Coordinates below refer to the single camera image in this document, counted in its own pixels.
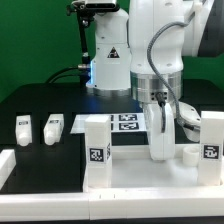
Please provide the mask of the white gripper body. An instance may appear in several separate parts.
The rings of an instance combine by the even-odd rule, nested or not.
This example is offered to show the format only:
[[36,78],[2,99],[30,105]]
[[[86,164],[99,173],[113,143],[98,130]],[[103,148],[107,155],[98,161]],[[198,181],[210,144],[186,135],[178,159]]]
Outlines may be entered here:
[[173,111],[165,105],[165,118],[158,104],[143,106],[150,155],[153,160],[173,159],[175,155],[175,127]]

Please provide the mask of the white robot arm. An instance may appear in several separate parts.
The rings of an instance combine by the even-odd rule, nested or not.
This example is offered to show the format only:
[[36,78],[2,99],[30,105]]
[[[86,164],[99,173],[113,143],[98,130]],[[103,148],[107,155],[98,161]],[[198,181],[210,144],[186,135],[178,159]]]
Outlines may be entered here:
[[142,107],[154,160],[174,157],[178,123],[199,140],[200,124],[179,103],[184,56],[224,53],[224,0],[85,0],[96,23],[89,91],[131,92]]

